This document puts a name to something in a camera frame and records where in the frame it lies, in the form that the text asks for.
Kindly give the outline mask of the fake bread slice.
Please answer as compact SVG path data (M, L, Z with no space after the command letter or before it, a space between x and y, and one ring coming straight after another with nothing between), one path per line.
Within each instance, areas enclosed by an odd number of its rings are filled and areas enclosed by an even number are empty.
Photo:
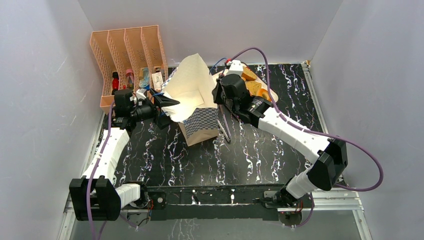
M241 78L245 81L255 81L257 79L257 75L248 67L243 67L243 72L241 74Z
M262 88L262 84L256 81L245 81L245 86L251 96L256 96L256 92Z

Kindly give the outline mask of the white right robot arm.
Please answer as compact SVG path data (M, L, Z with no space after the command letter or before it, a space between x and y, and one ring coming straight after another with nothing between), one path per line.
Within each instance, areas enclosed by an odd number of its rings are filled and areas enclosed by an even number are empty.
M287 117L281 118L273 103L250 94L239 75L219 76L212 95L216 104L228 107L241 122L281 139L311 163L274 195L256 199L257 203L267 208L295 207L308 193L317 189L331 190L347 167L344 141L309 133L301 124Z

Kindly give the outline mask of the blue checkered paper bag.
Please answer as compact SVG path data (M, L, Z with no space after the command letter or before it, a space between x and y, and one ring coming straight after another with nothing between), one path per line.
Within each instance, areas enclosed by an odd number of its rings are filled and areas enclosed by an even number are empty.
M212 95L215 87L216 81L198 53L185 57L161 86L165 97L179 102L165 107L164 112L178 124L188 146L219 135L218 105Z

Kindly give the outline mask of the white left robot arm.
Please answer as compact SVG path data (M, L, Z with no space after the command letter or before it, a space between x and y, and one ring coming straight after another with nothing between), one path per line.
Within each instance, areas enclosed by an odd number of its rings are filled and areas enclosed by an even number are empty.
M69 184L78 221L115 221L130 203L137 208L144 208L149 203L147 187L141 181L129 181L119 187L113 184L118 161L137 123L153 120L164 129L172 122L165 108L180 104L153 89L149 92L150 98L137 98L130 89L114 92L100 148L81 177L73 178Z

